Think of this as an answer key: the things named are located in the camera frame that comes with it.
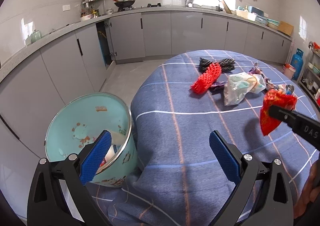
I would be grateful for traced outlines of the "person's right hand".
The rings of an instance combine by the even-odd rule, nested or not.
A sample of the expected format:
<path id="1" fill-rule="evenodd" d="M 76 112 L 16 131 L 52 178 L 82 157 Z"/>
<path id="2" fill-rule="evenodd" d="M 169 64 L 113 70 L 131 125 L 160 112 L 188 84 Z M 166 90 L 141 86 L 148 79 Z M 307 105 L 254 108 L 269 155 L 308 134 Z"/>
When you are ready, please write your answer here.
<path id="1" fill-rule="evenodd" d="M 312 167 L 310 168 L 310 173 L 307 181 L 304 184 L 304 188 L 302 190 L 302 193 L 293 207 L 293 216 L 294 219 L 302 216 L 304 212 L 306 211 L 307 205 L 310 202 L 314 202 L 319 195 L 319 187 L 313 188 L 313 183 L 316 179 L 316 176 L 318 174 L 317 169 L 319 167 L 319 160 L 314 162 L 312 164 Z"/>

